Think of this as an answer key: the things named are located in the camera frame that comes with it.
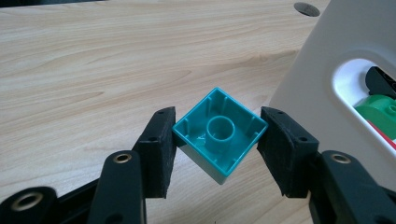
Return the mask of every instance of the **light wood surface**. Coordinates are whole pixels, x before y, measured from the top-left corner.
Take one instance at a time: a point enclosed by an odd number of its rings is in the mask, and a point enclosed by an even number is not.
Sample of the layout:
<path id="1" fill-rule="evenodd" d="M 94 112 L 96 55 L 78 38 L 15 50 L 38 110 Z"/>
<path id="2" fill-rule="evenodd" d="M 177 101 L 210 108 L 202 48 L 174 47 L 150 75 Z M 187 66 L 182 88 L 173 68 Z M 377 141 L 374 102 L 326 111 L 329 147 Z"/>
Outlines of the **light wood surface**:
<path id="1" fill-rule="evenodd" d="M 306 1 L 321 12 L 328 0 Z M 59 196 L 130 149 L 152 114 L 177 119 L 214 87 L 259 114 L 318 18 L 295 1 L 131 1 L 0 9 L 0 201 Z M 148 223 L 311 223 L 254 147 L 223 186 L 177 151 Z"/>

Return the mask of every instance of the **teal toy block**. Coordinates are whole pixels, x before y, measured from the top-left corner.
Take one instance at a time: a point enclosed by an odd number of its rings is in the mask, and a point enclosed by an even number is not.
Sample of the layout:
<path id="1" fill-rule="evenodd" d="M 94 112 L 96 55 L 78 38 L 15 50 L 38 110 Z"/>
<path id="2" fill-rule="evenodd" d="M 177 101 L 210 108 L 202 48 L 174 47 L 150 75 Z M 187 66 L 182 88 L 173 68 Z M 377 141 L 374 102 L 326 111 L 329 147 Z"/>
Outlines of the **teal toy block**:
<path id="1" fill-rule="evenodd" d="M 177 146 L 219 184 L 260 139 L 268 124 L 215 88 L 173 127 Z"/>
<path id="2" fill-rule="evenodd" d="M 396 101 L 385 95 L 371 95 L 355 109 L 388 138 L 396 139 Z"/>

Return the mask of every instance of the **wooden table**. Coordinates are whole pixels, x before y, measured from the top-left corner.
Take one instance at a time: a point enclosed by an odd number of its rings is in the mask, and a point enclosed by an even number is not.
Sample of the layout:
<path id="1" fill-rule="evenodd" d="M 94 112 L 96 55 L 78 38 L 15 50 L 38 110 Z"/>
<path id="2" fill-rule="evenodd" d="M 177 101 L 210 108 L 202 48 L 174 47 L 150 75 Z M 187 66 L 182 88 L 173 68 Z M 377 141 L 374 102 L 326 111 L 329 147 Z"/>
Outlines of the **wooden table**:
<path id="1" fill-rule="evenodd" d="M 328 0 L 306 1 L 321 12 Z M 177 119 L 214 87 L 259 114 L 319 17 L 294 1 L 132 1 L 0 9 L 0 201 L 64 195 L 130 149 L 151 115 Z M 148 223 L 311 223 L 254 147 L 223 186 L 177 151 Z"/>

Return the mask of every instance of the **duplo block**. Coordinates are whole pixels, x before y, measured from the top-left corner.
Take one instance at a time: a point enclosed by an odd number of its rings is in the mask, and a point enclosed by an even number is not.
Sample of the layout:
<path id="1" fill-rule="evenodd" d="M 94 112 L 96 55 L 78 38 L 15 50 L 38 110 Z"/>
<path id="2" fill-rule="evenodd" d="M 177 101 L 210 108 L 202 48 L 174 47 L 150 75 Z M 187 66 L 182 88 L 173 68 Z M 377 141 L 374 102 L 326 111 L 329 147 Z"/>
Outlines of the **duplo block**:
<path id="1" fill-rule="evenodd" d="M 223 184 L 268 124 L 215 88 L 173 127 L 177 146 Z"/>

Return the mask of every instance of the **white container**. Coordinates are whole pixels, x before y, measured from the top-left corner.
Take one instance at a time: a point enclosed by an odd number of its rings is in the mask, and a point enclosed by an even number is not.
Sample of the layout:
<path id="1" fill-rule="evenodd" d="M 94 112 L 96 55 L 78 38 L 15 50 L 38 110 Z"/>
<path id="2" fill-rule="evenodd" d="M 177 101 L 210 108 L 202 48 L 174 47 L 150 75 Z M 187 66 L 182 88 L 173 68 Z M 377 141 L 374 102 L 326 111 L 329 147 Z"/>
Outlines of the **white container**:
<path id="1" fill-rule="evenodd" d="M 354 109 L 377 65 L 396 79 L 396 1 L 332 0 L 270 102 L 396 191 L 396 150 Z"/>

